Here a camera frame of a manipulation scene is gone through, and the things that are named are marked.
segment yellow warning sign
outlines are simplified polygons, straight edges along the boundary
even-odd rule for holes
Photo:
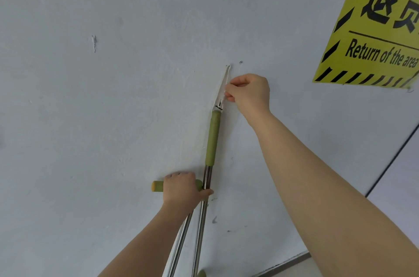
[[[346,0],[313,82],[409,88],[418,20],[419,0]]]

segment stainless steel pole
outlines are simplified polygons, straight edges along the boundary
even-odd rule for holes
[[[188,231],[188,227],[191,222],[192,213],[193,211],[188,215],[188,217],[186,218],[182,226],[181,232],[178,237],[178,242],[176,243],[176,250],[173,253],[172,261],[170,262],[170,267],[169,267],[169,272],[167,273],[167,277],[173,277],[175,275],[176,266],[178,265],[179,257],[181,256],[182,247],[185,242],[186,232]]]
[[[212,166],[205,166],[204,170],[204,181],[202,189],[209,189],[211,185]],[[204,236],[205,218],[207,217],[208,201],[201,202],[201,208],[199,210],[199,222],[198,232],[196,233],[195,241],[195,255],[194,265],[192,267],[192,277],[196,277],[198,274],[199,257],[201,256],[202,237]]]

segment green foam grip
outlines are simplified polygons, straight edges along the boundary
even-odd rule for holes
[[[209,124],[210,131],[208,133],[207,155],[205,156],[205,164],[213,166],[215,163],[215,152],[217,151],[218,132],[220,131],[221,112],[213,111],[211,122]]]
[[[195,180],[196,188],[198,191],[202,190],[202,181],[196,179]],[[151,184],[151,191],[153,192],[163,192],[163,181],[153,181]]]

